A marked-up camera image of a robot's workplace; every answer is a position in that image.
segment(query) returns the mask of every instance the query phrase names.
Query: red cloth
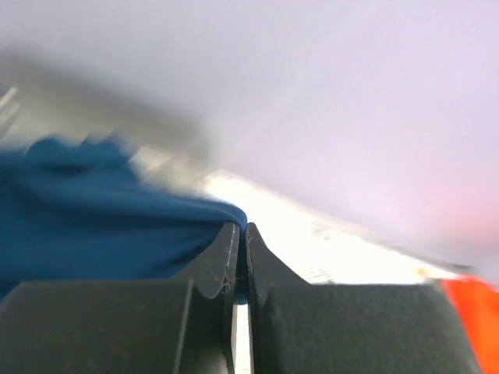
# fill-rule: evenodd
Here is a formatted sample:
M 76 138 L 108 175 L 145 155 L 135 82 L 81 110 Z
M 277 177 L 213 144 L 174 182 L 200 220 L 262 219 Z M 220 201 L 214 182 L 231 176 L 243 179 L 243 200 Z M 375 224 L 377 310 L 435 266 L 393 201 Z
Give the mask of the red cloth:
M 444 280 L 485 374 L 499 374 L 499 292 L 474 277 Z

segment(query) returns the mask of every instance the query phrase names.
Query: blue towel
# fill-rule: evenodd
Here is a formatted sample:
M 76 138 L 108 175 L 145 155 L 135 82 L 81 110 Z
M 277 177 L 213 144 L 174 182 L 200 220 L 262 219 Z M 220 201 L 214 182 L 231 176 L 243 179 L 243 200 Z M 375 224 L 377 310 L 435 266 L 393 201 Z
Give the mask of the blue towel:
M 0 300 L 20 281 L 168 278 L 211 244 L 226 203 L 144 185 L 114 139 L 0 151 Z

